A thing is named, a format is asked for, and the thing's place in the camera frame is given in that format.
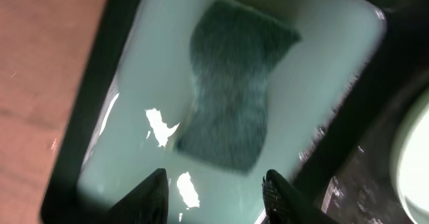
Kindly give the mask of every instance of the brown floor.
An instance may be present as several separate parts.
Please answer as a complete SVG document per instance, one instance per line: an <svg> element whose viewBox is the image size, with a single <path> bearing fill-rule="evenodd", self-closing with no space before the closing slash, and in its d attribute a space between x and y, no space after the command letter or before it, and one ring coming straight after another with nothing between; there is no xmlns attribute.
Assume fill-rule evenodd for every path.
<svg viewBox="0 0 429 224"><path fill-rule="evenodd" d="M105 0L0 0L0 223L38 212Z"/></svg>

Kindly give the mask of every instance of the water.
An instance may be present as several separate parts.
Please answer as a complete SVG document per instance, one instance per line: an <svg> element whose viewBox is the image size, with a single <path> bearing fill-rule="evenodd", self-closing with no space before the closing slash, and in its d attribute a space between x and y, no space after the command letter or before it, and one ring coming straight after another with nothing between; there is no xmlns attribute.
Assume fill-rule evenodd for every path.
<svg viewBox="0 0 429 224"><path fill-rule="evenodd" d="M119 95L82 168L82 202L107 208L165 168L170 223L254 223L263 210L262 177L271 168L286 177L296 171L298 153L332 117L384 30L382 14L362 0L238 0L289 19L302 36L271 75L265 146L242 176L172 151L175 126L192 102L190 35L213 1L142 0L105 112Z"/></svg>

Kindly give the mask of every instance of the clear liquid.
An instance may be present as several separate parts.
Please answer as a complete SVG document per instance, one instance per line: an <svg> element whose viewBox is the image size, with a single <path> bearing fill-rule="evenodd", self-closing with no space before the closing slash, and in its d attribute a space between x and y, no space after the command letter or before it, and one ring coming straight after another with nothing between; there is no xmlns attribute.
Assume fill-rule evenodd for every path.
<svg viewBox="0 0 429 224"><path fill-rule="evenodd" d="M170 223L179 217L184 223L254 223L264 208L262 177L269 169L286 177L296 171L299 153L312 143L316 126L331 117L384 31L382 14L362 0L238 0L288 19L302 36L270 76L265 145L254 169L242 176L177 154L174 134L158 147L147 118L146 110L160 111L166 123L158 129L160 138L185 120L193 91L190 35L213 1L142 0L117 75L119 97L78 182L82 201L109 207L156 168L165 168ZM188 176L199 207L179 191L179 178Z"/></svg>

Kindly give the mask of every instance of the liquid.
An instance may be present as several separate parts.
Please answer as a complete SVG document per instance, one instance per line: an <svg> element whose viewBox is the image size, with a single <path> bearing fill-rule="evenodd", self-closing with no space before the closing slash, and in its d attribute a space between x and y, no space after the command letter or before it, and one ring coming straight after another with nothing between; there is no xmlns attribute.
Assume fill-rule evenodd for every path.
<svg viewBox="0 0 429 224"><path fill-rule="evenodd" d="M264 209L262 177L269 169L286 177L296 171L299 153L331 117L384 30L382 14L362 0L238 0L287 19L302 36L270 76L265 145L243 176L172 149L192 102L190 36L213 1L141 1L115 81L119 96L82 168L83 202L110 207L165 168L169 223L255 223Z"/></svg>

